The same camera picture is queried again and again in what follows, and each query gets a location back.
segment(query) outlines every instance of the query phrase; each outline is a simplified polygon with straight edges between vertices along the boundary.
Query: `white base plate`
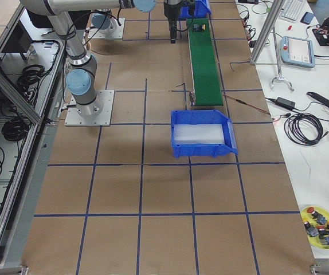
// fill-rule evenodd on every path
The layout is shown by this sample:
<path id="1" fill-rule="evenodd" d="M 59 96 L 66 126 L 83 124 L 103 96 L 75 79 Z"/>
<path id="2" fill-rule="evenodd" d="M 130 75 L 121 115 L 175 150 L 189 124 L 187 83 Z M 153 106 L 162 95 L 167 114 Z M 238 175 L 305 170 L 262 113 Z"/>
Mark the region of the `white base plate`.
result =
<path id="1" fill-rule="evenodd" d="M 121 23 L 121 26 L 117 26 L 117 29 L 112 33 L 101 33 L 97 32 L 97 29 L 92 29 L 89 31 L 88 38 L 91 38 L 95 33 L 95 36 L 92 39 L 95 38 L 101 38 L 101 39 L 107 39 L 107 40 L 120 40 L 123 39 L 124 35 L 124 27 L 125 27 L 125 18 L 120 17 L 119 22 Z"/>
<path id="2" fill-rule="evenodd" d="M 68 110 L 65 119 L 65 126 L 109 126 L 111 123 L 111 114 L 113 106 L 114 90 L 97 91 L 97 97 L 103 100 L 103 110 L 98 115 L 83 116 L 78 113 L 76 108 Z M 72 97 L 70 105 L 75 105 L 75 99 Z"/>

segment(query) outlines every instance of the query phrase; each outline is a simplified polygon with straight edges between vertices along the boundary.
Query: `blue plastic bin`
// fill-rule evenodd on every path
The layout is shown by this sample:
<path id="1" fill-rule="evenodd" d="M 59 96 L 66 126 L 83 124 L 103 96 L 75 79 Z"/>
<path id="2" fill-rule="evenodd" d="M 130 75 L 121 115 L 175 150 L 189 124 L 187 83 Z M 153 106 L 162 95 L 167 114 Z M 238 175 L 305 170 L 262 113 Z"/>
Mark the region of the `blue plastic bin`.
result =
<path id="1" fill-rule="evenodd" d="M 174 125 L 176 124 L 222 124 L 225 144 L 176 144 Z M 237 154 L 232 121 L 217 110 L 171 111 L 171 145 L 174 156 L 212 156 Z"/>
<path id="2" fill-rule="evenodd" d="M 212 14 L 208 0 L 195 0 L 195 13 L 194 18 L 206 18 L 207 14 Z M 192 18 L 189 14 L 188 7 L 182 7 L 180 13 L 180 20 L 185 20 L 186 18 Z"/>

